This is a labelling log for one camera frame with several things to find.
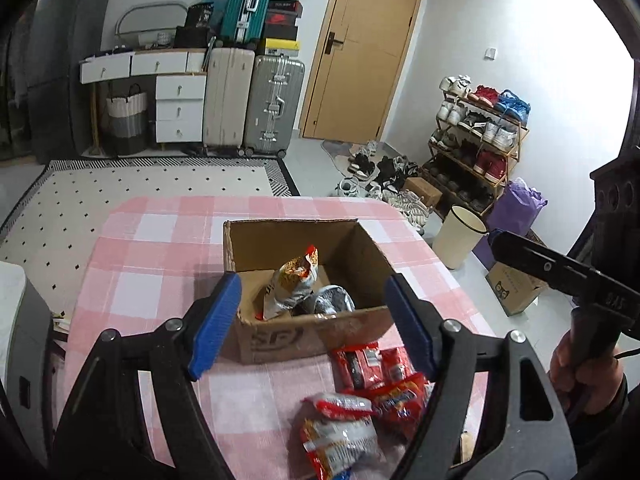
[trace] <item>laundry basket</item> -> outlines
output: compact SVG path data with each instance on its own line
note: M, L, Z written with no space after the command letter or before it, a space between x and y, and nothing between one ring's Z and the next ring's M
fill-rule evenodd
M481 218L469 209L453 206L433 241L433 252L449 269L457 269L489 233Z
M133 84L126 97L107 98L109 130L104 139L104 148L115 155L132 155L146 148L146 92Z

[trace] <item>pink checkered tablecloth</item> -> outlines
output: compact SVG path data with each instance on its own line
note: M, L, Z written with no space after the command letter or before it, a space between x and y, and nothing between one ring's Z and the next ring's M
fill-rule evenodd
M98 334L151 332L170 317L181 317L197 298L208 296L223 272L222 225L227 220L353 219L402 272L418 297L440 314L492 335L487 323L430 247L391 206L368 199L281 197L134 198L104 223L87 265L74 311L65 360L66 400ZM271 480L313 476L300 444L301 400L335 391L329 357L267 365L237 361L230 330L213 368L194 390L211 433L236 478ZM395 328L381 348L400 346ZM140 380L143 408L156 458L171 464L149 374ZM477 380L467 417L478 428L483 384ZM387 463L360 470L358 480L390 477L402 450L386 450Z

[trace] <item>wooden door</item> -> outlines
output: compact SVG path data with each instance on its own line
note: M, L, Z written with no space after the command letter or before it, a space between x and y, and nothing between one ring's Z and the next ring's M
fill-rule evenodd
M305 137L379 138L417 7L418 0L335 0L316 51L318 72L309 81Z

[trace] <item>drawer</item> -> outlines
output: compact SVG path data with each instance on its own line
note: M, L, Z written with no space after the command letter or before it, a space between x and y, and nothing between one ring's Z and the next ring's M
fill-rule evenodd
M202 117L188 121L156 121L157 142L202 142Z
M195 121L202 119L204 101L156 101L157 121Z
M204 99L205 75L174 75L156 78L156 100Z
M187 72L202 72L204 52L189 52L187 55Z
M131 60L131 75L171 74L184 72L186 67L186 52L136 53Z
M101 56L80 64L80 82L95 83L129 77L132 54Z

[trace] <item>purple plastic bag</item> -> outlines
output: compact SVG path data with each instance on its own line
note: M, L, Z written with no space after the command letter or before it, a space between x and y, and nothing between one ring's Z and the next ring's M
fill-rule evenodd
M495 203L494 210L491 211L485 224L489 231L502 229L524 236L547 203L539 191L527 186L521 178L511 180ZM487 270L491 270L495 265L494 255L486 237L476 245L474 254Z

